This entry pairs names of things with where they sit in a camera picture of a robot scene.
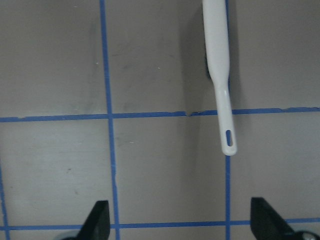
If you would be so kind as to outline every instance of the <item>gray wall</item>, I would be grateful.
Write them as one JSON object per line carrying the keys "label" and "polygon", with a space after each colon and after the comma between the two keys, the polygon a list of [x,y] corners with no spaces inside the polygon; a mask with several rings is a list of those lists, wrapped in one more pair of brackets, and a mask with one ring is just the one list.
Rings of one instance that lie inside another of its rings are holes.
{"label": "gray wall", "polygon": [[320,233],[320,2],[228,1],[230,158],[201,0],[103,3],[0,2],[0,238],[108,199],[112,240],[248,240],[253,196]]}

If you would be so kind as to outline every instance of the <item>brush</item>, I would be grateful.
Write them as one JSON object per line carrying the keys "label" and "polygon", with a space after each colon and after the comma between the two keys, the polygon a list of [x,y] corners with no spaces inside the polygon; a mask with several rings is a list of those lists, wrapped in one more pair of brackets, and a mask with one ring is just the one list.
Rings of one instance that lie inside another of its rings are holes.
{"label": "brush", "polygon": [[222,152],[237,152],[228,80],[230,71],[227,9],[225,0],[202,0],[207,67],[214,85]]}

